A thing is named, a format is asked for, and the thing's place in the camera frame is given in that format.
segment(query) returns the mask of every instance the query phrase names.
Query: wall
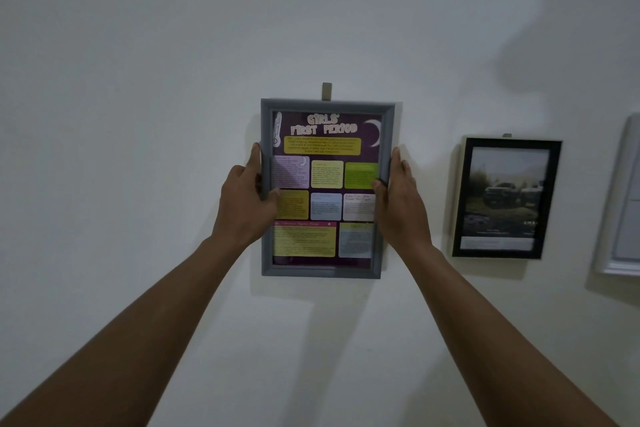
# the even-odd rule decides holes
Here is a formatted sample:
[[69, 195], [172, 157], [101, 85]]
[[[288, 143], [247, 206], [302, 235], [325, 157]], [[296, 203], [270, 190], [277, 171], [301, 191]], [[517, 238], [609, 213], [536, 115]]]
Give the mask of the wall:
[[[403, 102], [436, 243], [467, 133], [564, 140], [541, 262], [468, 279], [619, 423], [640, 282], [589, 272], [638, 0], [0, 0], [0, 415], [210, 232], [263, 97]], [[393, 250], [380, 281], [225, 278], [152, 425], [477, 425]]]

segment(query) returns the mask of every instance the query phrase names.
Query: pink header bar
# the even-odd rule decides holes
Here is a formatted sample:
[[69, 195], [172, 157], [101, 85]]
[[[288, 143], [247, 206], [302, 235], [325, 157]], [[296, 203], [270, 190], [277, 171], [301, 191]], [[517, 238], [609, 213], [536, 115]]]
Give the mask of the pink header bar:
[[337, 221], [276, 221], [276, 227], [337, 227]]

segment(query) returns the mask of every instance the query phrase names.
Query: hand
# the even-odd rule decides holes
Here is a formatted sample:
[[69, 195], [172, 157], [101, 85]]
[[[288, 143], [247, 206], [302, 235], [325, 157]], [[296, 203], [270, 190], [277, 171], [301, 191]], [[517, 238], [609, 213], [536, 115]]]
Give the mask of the hand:
[[377, 179], [372, 186], [378, 229], [398, 255], [404, 260], [408, 254], [432, 248], [427, 211], [409, 163], [400, 158], [400, 149], [396, 147], [391, 153], [389, 188]]
[[271, 226], [278, 211], [280, 189], [272, 189], [260, 199], [260, 146], [255, 143], [246, 167], [235, 165], [222, 185], [218, 217], [211, 237], [220, 239], [237, 253], [260, 238]]

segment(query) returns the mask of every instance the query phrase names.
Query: purple poster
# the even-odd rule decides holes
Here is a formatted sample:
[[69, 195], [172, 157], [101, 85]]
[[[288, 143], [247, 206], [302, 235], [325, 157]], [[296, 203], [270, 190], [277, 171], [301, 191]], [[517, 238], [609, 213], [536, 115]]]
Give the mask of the purple poster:
[[277, 265], [370, 268], [381, 117], [276, 112]]

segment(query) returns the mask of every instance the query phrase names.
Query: black picture frame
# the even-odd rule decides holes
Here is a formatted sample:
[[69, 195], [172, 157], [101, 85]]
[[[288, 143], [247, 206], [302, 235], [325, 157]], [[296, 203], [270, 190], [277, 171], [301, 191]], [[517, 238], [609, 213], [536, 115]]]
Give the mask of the black picture frame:
[[[263, 98], [260, 102], [262, 148], [262, 194], [265, 197], [272, 189], [271, 166], [273, 160], [273, 114], [276, 112], [318, 112], [340, 114], [379, 115], [380, 153], [378, 169], [380, 179], [388, 182], [391, 160], [391, 145], [394, 129], [395, 103], [373, 103], [359, 101], [323, 101], [309, 99]], [[382, 270], [382, 235], [374, 225], [374, 240], [369, 269], [317, 265], [280, 265], [273, 263], [273, 226], [262, 237], [262, 275], [276, 277], [339, 277], [380, 278]]]
[[[454, 233], [452, 239], [452, 257], [484, 258], [484, 259], [523, 259], [540, 260], [547, 233], [547, 223], [551, 210], [551, 201], [556, 184], [557, 168], [560, 161], [562, 142], [560, 140], [531, 140], [511, 138], [466, 137], [462, 144], [461, 172], [458, 180], [458, 197], [456, 199]], [[531, 250], [483, 250], [460, 248], [463, 237], [465, 204], [468, 198], [468, 184], [473, 151], [476, 148], [508, 148], [508, 149], [546, 149], [549, 151], [543, 191], [538, 205], [538, 219], [534, 232], [534, 244]]]

